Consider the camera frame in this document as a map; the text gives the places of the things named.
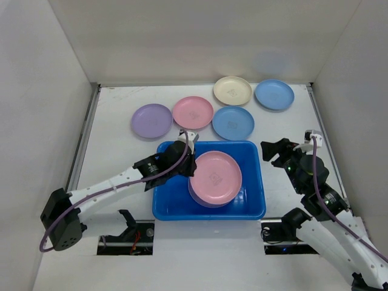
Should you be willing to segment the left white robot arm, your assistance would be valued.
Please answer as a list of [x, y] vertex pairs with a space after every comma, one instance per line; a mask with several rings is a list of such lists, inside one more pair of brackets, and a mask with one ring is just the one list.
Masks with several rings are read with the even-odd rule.
[[120, 194], [143, 183], [145, 191], [181, 175], [191, 177], [196, 169], [195, 142], [177, 140], [164, 152], [144, 158], [122, 173], [81, 190], [52, 192], [40, 215], [45, 233], [39, 243], [42, 253], [74, 246], [89, 229], [86, 220], [99, 209], [122, 199]]

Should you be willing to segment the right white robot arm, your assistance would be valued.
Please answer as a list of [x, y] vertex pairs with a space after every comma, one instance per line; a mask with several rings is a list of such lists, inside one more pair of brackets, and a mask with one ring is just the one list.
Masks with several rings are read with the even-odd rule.
[[387, 290], [387, 258], [371, 243], [345, 200], [326, 182], [329, 170], [317, 157], [319, 135], [304, 144], [283, 138], [261, 142], [263, 160], [286, 171], [303, 208], [281, 218], [287, 239], [305, 242], [342, 275], [352, 290]]

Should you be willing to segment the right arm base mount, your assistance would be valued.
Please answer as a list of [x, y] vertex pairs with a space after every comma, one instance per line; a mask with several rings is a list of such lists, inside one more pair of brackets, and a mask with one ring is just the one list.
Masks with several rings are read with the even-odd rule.
[[287, 233], [280, 219], [261, 220], [261, 238], [266, 255], [317, 255], [318, 252], [295, 234]]

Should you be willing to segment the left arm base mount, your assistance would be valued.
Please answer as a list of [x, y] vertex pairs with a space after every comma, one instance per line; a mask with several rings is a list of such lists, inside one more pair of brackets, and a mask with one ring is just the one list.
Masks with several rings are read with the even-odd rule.
[[99, 237], [96, 254], [99, 256], [153, 255], [154, 220], [136, 220], [128, 210], [119, 210], [118, 218], [125, 221], [124, 230], [117, 235]]

